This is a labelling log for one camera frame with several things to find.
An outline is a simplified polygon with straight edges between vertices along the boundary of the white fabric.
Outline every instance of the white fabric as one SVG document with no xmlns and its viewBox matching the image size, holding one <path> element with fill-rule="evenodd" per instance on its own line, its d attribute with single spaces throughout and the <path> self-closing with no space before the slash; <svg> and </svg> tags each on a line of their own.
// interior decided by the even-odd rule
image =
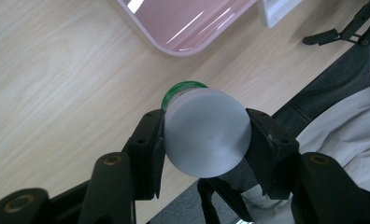
<svg viewBox="0 0 370 224">
<path fill-rule="evenodd" d="M 370 191 L 370 88 L 333 105 L 297 137 L 300 153 L 320 152 L 336 159 L 353 181 Z M 294 223 L 291 199 L 270 200 L 258 185 L 242 193 L 256 224 Z"/>
</svg>

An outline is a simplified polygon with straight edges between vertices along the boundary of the wood grain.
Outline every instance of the wood grain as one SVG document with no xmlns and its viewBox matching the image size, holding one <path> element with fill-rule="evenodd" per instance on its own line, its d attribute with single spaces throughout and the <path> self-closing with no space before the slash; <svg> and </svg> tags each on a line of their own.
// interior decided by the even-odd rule
<svg viewBox="0 0 370 224">
<path fill-rule="evenodd" d="M 155 49 L 115 0 L 0 0 L 0 199 L 34 187 L 52 197 L 90 178 L 183 80 L 274 113 L 351 47 L 302 38 L 343 29 L 367 2 L 304 0 L 273 29 L 252 7 L 207 49 L 180 58 Z M 137 202 L 138 223 L 194 181 L 166 160 L 161 199 Z"/>
</svg>

